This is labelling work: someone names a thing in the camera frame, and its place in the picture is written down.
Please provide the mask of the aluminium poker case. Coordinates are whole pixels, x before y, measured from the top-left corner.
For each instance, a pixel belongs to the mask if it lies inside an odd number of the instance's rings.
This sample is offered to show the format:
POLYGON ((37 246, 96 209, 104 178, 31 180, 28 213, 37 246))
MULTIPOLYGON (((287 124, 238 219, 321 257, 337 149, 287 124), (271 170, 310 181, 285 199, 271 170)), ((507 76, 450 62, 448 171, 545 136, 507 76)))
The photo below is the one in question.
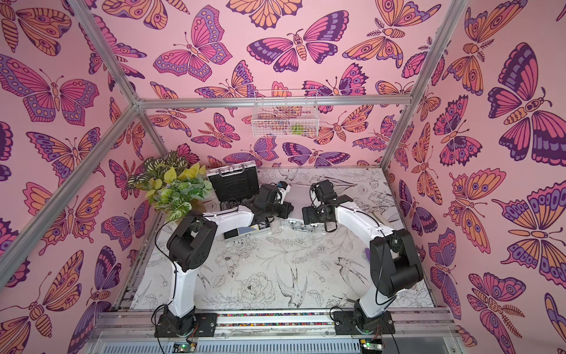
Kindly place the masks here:
POLYGON ((295 232, 317 233, 322 235, 327 233, 324 224, 321 223, 305 224, 305 222, 299 219, 287 219, 284 221, 284 224, 295 232))
MULTIPOLYGON (((212 183, 222 211, 240 206, 241 203, 251 199, 259 191, 255 162, 242 162, 213 168, 206 173, 206 176, 212 183)), ((260 229, 255 235, 267 233, 271 230, 268 222, 252 224, 252 226, 257 226, 260 229)), ((224 233, 224 240, 236 241, 245 238, 237 236, 237 229, 224 233)))

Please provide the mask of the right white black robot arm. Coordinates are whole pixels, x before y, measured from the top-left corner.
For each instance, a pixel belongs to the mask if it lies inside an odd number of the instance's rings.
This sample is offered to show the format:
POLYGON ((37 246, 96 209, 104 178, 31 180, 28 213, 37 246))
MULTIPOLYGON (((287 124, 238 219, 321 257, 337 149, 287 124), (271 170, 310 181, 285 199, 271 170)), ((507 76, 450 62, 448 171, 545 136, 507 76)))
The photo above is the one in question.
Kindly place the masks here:
POLYGON ((424 279, 422 261, 409 231, 395 230, 362 211, 349 196, 339 196, 333 183, 324 180, 310 186, 310 206, 302 208, 305 224, 343 226, 367 243, 372 284, 355 301, 352 318, 362 333, 393 332, 388 308, 400 291, 424 279))

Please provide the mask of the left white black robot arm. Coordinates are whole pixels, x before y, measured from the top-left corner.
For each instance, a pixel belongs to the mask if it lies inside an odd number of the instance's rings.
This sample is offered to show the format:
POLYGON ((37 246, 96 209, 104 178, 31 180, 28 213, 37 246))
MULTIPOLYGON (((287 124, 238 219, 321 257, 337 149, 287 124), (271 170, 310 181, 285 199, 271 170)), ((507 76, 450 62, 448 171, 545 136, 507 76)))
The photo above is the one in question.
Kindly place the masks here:
POLYGON ((218 235, 250 227, 272 218, 287 219, 294 210, 285 200, 291 186, 280 181, 264 184, 248 202, 235 208, 197 215, 190 212, 167 241, 168 259, 172 263, 173 285, 170 300, 156 320, 155 337, 186 336, 196 331, 195 289, 198 270, 206 262, 218 235))

